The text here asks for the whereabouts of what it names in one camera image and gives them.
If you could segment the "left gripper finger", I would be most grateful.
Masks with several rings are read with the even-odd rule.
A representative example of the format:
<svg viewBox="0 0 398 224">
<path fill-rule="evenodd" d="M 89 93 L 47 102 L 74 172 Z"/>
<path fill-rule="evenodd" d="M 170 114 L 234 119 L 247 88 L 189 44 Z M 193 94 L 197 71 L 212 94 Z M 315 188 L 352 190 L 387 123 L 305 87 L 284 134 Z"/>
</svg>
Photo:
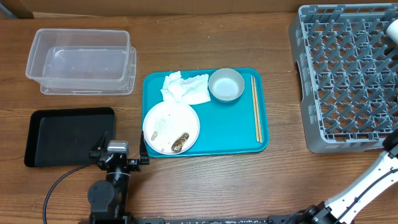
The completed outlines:
<svg viewBox="0 0 398 224">
<path fill-rule="evenodd" d="M 145 140 L 144 140 L 144 133 L 141 132 L 141 140 L 139 146 L 139 154 L 140 154 L 140 165 L 149 165 L 150 159 L 147 152 Z"/>
<path fill-rule="evenodd" d="M 98 152 L 104 148 L 106 137 L 108 132 L 104 131 L 101 137 L 97 140 L 97 142 L 93 146 L 93 151 Z"/>
</svg>

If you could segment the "white paper napkin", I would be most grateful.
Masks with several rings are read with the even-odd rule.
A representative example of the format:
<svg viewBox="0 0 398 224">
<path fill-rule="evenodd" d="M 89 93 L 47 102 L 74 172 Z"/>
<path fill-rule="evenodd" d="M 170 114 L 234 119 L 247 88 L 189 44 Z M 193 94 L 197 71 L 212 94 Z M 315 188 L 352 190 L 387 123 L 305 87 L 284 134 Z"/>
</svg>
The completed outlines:
<svg viewBox="0 0 398 224">
<path fill-rule="evenodd" d="M 188 105 L 199 105 L 211 101 L 208 90 L 209 74 L 183 79 L 181 72 L 165 77 L 160 90 L 164 101 L 176 101 Z"/>
</svg>

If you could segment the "grey shallow bowl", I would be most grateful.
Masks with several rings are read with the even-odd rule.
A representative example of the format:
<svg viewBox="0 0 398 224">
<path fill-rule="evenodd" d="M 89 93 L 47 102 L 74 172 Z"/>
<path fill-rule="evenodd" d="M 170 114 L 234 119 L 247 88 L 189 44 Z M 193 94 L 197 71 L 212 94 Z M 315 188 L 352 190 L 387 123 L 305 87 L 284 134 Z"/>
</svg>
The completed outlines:
<svg viewBox="0 0 398 224">
<path fill-rule="evenodd" d="M 217 100 L 232 102 L 243 94 L 245 81 L 238 71 L 232 68 L 221 68 L 210 75 L 208 88 Z"/>
</svg>

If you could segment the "wooden chopstick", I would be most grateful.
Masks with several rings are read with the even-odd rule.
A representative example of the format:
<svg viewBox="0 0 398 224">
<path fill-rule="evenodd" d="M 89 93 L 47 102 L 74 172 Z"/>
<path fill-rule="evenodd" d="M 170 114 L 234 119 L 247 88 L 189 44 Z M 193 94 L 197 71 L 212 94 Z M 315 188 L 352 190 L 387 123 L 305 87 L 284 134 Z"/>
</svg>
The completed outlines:
<svg viewBox="0 0 398 224">
<path fill-rule="evenodd" d="M 259 142 L 259 130 L 258 130 L 258 123 L 257 123 L 257 109 L 256 109 L 256 100 L 255 100 L 255 93 L 254 93 L 254 82 L 253 76 L 251 76 L 251 92 L 252 92 L 252 103 L 253 103 L 253 110 L 254 110 L 254 123 L 255 123 L 255 130 L 256 130 L 256 141 Z"/>
<path fill-rule="evenodd" d="M 254 104 L 255 104 L 255 108 L 256 108 L 257 133 L 258 133 L 258 137 L 259 137 L 259 142 L 263 143 L 261 117 L 260 117 L 260 111 L 259 111 L 259 101 L 258 101 L 257 85 L 256 85 L 255 77 L 252 77 L 252 85 L 253 85 Z"/>
</svg>

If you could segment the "white cup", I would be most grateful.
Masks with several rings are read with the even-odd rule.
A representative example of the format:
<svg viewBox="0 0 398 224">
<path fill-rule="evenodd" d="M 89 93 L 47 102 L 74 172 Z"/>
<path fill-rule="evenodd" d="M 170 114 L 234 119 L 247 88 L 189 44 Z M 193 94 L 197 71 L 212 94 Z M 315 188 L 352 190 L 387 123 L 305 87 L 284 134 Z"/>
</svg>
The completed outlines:
<svg viewBox="0 0 398 224">
<path fill-rule="evenodd" d="M 398 20 L 392 21 L 386 28 L 386 35 L 395 43 L 398 44 Z"/>
</svg>

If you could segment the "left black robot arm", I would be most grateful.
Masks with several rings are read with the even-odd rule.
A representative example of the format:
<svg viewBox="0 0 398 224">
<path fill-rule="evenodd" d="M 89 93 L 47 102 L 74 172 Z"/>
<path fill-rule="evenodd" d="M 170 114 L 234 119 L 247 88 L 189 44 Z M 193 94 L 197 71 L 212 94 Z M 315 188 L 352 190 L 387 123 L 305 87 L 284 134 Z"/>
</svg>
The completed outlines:
<svg viewBox="0 0 398 224">
<path fill-rule="evenodd" d="M 139 172 L 150 163 L 144 135 L 141 134 L 138 159 L 130 159 L 127 141 L 106 142 L 104 133 L 89 153 L 96 165 L 106 171 L 104 180 L 95 182 L 88 190 L 91 205 L 90 223 L 137 223 L 126 211 L 131 172 Z"/>
</svg>

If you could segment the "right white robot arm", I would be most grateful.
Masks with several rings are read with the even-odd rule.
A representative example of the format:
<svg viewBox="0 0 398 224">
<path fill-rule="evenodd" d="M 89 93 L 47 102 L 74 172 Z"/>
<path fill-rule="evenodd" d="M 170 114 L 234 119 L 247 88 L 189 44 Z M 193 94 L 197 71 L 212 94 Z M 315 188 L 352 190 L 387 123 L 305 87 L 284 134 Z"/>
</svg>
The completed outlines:
<svg viewBox="0 0 398 224">
<path fill-rule="evenodd" d="M 379 194 L 397 182 L 397 131 L 382 143 L 375 163 L 338 195 L 308 207 L 297 223 L 352 223 L 355 216 Z"/>
</svg>

